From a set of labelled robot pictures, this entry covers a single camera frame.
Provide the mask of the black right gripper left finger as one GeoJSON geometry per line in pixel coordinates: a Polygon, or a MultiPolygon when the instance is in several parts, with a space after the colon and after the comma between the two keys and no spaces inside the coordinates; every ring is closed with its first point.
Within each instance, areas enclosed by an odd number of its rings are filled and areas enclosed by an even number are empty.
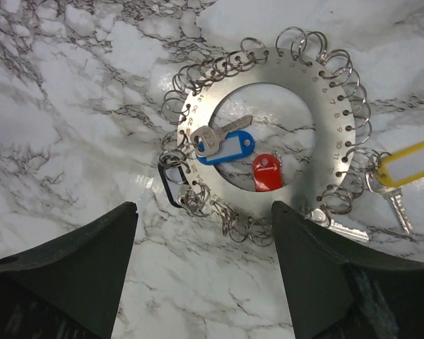
{"type": "Polygon", "coordinates": [[[0,259],[0,338],[110,338],[138,220],[125,202],[0,259]]]}

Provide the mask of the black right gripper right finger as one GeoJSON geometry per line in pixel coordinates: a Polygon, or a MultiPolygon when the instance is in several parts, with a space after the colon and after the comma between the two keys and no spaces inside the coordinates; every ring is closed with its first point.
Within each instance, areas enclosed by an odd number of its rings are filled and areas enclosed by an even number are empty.
{"type": "Polygon", "coordinates": [[[424,338],[424,263],[371,249],[271,207],[296,338],[424,338]]]}

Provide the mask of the blue key tag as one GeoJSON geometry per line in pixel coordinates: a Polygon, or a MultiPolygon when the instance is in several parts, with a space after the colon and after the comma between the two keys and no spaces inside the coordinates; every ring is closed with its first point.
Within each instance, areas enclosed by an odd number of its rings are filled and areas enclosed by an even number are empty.
{"type": "Polygon", "coordinates": [[[219,151],[214,155],[199,156],[197,160],[203,165],[218,165],[250,156],[255,147],[252,135],[244,130],[230,132],[220,143],[219,151]]]}

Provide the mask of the silver key with blue tag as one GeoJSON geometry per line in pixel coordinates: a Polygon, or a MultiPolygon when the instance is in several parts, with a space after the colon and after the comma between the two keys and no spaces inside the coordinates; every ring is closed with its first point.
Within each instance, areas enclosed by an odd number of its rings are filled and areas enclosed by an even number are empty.
{"type": "Polygon", "coordinates": [[[190,134],[190,140],[196,146],[196,154],[199,157],[216,154],[219,151],[220,143],[230,132],[250,126],[252,120],[253,116],[247,114],[220,128],[200,126],[190,134]]]}

